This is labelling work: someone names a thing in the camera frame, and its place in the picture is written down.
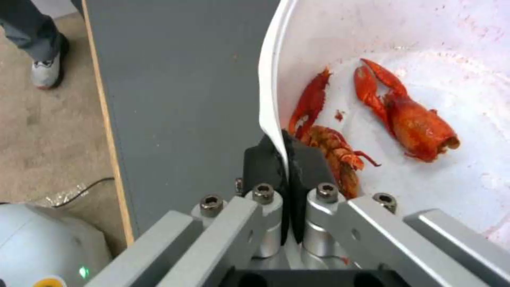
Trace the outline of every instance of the gray table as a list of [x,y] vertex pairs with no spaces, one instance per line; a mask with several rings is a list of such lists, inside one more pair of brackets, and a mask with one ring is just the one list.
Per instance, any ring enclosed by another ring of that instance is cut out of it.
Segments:
[[260,140],[259,52],[277,0],[84,0],[127,241],[234,194]]

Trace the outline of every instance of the person's leg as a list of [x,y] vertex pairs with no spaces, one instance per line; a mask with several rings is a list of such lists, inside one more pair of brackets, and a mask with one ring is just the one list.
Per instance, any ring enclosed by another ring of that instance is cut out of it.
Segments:
[[5,36],[34,61],[51,60],[60,51],[60,34],[55,23],[30,0],[1,0],[0,25]]
[[5,36],[33,60],[32,81],[41,89],[62,80],[60,60],[69,43],[51,17],[41,14],[31,0],[0,0],[0,25]]

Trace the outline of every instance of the white container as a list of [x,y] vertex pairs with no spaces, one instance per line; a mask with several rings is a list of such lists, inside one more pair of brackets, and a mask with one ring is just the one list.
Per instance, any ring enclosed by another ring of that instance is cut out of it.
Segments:
[[[505,0],[282,1],[259,64],[261,127],[282,151],[277,131],[328,66],[316,124],[382,164],[358,172],[361,194],[392,194],[400,216],[439,208],[510,250],[509,15]],[[433,163],[406,157],[355,96],[360,57],[393,71],[415,101],[438,110],[460,148]],[[342,122],[336,110],[345,112]]]

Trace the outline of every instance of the black cable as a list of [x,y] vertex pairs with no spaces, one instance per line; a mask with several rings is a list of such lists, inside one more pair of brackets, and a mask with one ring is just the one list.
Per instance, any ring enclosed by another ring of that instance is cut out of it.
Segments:
[[87,190],[93,188],[96,184],[98,183],[101,183],[101,182],[104,182],[104,181],[110,181],[110,180],[115,180],[115,178],[113,177],[105,177],[105,178],[101,178],[95,182],[93,182],[92,184],[90,184],[88,187],[86,187],[84,190],[80,191],[77,195],[75,195],[74,197],[72,197],[71,199],[69,199],[68,201],[66,202],[63,202],[61,204],[57,204],[57,205],[54,205],[52,206],[53,208],[60,208],[62,206],[65,206],[71,202],[73,202],[75,199],[77,199],[79,196],[81,196],[83,193],[85,193]]

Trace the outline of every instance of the beige carpet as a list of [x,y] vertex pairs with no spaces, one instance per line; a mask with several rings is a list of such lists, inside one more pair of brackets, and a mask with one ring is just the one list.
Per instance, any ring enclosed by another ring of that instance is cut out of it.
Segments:
[[[70,43],[61,86],[36,89],[31,60],[0,29],[0,201],[27,202],[112,176],[87,32],[73,14],[56,21]],[[125,248],[114,182],[65,207]]]

